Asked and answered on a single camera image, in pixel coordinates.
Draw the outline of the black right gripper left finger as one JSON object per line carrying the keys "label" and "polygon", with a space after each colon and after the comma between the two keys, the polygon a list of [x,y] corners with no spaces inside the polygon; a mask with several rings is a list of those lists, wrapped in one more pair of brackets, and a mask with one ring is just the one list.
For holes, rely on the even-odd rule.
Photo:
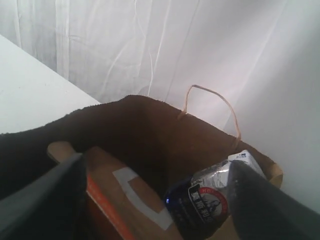
{"label": "black right gripper left finger", "polygon": [[84,210],[86,165],[75,153],[0,201],[2,240],[72,240]]}

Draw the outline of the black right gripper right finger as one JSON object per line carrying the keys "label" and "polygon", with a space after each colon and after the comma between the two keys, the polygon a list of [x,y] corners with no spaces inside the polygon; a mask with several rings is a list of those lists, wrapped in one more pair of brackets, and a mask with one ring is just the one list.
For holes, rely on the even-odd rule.
{"label": "black right gripper right finger", "polygon": [[229,167],[227,201],[241,240],[318,240],[320,215],[234,160]]}

